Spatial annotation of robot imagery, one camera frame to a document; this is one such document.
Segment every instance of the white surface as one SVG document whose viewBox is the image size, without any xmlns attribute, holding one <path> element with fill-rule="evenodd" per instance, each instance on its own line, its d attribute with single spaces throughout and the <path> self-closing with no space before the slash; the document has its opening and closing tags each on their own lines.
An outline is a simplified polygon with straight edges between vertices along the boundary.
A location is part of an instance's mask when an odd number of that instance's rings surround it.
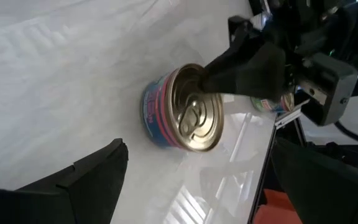
<svg viewBox="0 0 358 224">
<path fill-rule="evenodd" d="M 352 97 L 347 104 L 344 115 L 340 119 L 345 128 L 358 134 L 358 96 Z M 337 144 L 358 144 L 357 141 L 342 134 L 333 124 L 317 127 L 307 117 L 302 116 L 301 122 L 306 140 L 315 144 L 325 145 L 329 142 Z"/>
<path fill-rule="evenodd" d="M 16 189 L 123 138 L 113 223 L 245 223 L 274 124 L 225 96 L 223 138 L 159 149 L 140 122 L 146 84 L 228 47 L 246 0 L 0 0 L 0 188 Z"/>
</svg>

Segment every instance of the gold lid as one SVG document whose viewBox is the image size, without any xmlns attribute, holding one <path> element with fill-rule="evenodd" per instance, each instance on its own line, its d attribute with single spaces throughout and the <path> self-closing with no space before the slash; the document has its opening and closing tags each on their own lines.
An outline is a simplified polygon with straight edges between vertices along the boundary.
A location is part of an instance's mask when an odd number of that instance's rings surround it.
<svg viewBox="0 0 358 224">
<path fill-rule="evenodd" d="M 192 151 L 208 151 L 223 131 L 223 104 L 219 93 L 205 94 L 199 84 L 206 72 L 197 64 L 179 68 L 172 76 L 168 111 L 178 141 Z"/>
</svg>

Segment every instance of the tin can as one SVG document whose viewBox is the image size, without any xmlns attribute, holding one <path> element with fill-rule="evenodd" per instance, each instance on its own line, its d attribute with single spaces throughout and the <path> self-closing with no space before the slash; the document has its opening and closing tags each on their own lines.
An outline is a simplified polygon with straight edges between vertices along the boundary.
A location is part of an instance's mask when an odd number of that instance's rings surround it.
<svg viewBox="0 0 358 224">
<path fill-rule="evenodd" d="M 254 97 L 251 97 L 250 99 L 255 109 L 261 112 L 271 111 L 276 113 L 285 113 L 292 111 L 295 107 L 293 93 L 283 95 L 279 102 Z"/>
<path fill-rule="evenodd" d="M 223 103 L 220 94 L 205 94 L 198 87 L 205 75 L 202 66 L 187 64 L 146 87 L 141 115 L 154 143 L 198 152 L 217 145 Z"/>
</svg>

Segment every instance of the cable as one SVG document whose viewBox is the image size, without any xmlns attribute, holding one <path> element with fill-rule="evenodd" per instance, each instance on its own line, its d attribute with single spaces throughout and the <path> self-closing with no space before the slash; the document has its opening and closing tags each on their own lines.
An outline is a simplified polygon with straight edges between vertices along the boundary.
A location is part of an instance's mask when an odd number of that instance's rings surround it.
<svg viewBox="0 0 358 224">
<path fill-rule="evenodd" d="M 334 125 L 335 125 L 335 127 L 337 127 L 338 130 L 340 130 L 343 134 L 345 134 L 346 136 L 348 136 L 348 137 L 350 137 L 350 138 L 352 138 L 352 139 L 358 141 L 358 134 L 356 134 L 356 133 L 354 133 L 354 132 L 348 130 L 347 128 L 345 128 L 345 127 L 341 124 L 341 122 L 337 121 L 337 122 L 335 122 Z"/>
</svg>

